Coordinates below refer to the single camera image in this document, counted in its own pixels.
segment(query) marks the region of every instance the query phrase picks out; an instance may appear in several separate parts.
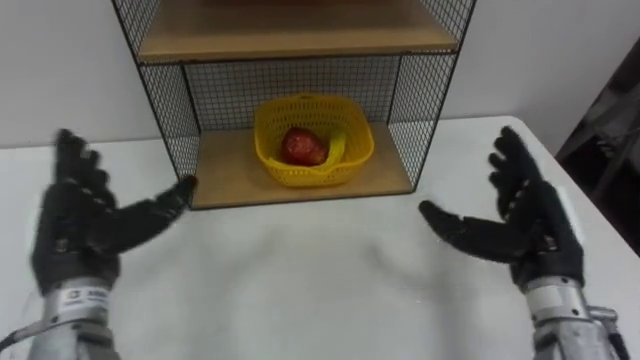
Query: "red apple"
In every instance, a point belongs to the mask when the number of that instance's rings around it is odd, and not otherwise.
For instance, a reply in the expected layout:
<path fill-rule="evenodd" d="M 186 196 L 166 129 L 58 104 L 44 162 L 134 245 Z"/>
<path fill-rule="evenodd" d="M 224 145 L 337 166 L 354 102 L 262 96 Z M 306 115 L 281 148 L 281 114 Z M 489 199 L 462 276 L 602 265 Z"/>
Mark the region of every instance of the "red apple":
<path fill-rule="evenodd" d="M 327 160 L 329 149 L 311 130 L 292 127 L 282 139 L 281 156 L 291 165 L 315 166 Z"/>

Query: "wooden shelf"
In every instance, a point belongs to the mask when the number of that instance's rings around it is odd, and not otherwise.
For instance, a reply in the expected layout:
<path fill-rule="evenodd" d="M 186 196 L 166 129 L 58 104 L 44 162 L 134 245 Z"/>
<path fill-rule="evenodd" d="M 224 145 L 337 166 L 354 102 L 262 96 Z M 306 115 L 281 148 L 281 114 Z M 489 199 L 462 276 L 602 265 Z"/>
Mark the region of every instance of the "wooden shelf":
<path fill-rule="evenodd" d="M 456 49 L 419 0 L 162 0 L 142 61 Z"/>
<path fill-rule="evenodd" d="M 389 130 L 371 124 L 376 144 L 373 156 L 356 178 L 333 187 L 291 189 L 271 178 L 258 160 L 253 130 L 210 131 L 202 134 L 194 209 L 268 204 L 342 197 L 404 194 L 413 190 Z"/>

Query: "yellow plastic basket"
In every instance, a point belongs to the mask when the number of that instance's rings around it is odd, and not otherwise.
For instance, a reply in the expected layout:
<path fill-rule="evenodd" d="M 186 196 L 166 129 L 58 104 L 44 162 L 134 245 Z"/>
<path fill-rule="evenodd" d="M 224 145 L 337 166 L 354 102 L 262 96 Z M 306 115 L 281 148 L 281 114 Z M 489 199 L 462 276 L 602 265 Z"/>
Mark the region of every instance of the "yellow plastic basket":
<path fill-rule="evenodd" d="M 279 162 L 284 134 L 292 127 L 313 131 L 329 144 L 332 131 L 346 135 L 344 155 L 332 165 L 313 167 Z M 351 180 L 373 154 L 373 136 L 360 106 L 342 96 L 298 94 L 262 104 L 255 113 L 258 158 L 279 183 L 289 187 L 329 186 Z"/>

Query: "table surface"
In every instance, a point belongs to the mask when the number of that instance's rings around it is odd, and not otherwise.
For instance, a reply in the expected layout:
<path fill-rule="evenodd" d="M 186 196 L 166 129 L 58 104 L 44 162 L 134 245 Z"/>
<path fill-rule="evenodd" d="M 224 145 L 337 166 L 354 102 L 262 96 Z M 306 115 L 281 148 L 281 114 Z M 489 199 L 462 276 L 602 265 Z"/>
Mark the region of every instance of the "table surface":
<path fill-rule="evenodd" d="M 531 358 L 525 299 L 506 266 L 438 241 L 417 211 L 432 199 L 497 219 L 486 157 L 505 125 L 522 135 L 544 176 L 566 188 L 586 236 L 587 298 L 619 312 L 631 355 L 640 357 L 640 261 L 513 117 L 440 122 L 412 195 L 188 213 L 123 257 L 110 315 L 121 357 Z M 93 147 L 123 204 L 174 180 L 159 140 Z M 2 333 L 41 311 L 27 257 L 51 160 L 50 148 L 0 151 Z"/>

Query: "white wall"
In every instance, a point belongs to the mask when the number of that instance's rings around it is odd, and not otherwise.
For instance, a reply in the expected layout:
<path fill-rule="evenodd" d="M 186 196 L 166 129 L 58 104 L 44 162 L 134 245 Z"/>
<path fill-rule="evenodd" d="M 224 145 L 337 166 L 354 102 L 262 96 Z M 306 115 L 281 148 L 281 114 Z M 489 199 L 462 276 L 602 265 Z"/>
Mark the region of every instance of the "white wall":
<path fill-rule="evenodd" d="M 638 0 L 478 0 L 444 117 L 514 114 L 556 151 L 640 36 Z M 108 0 L 0 0 L 0 146 L 157 137 Z"/>
<path fill-rule="evenodd" d="M 443 117 L 515 115 L 555 153 L 640 37 L 638 0 L 478 0 Z"/>
<path fill-rule="evenodd" d="M 0 146 L 159 137 L 109 0 L 0 0 Z"/>

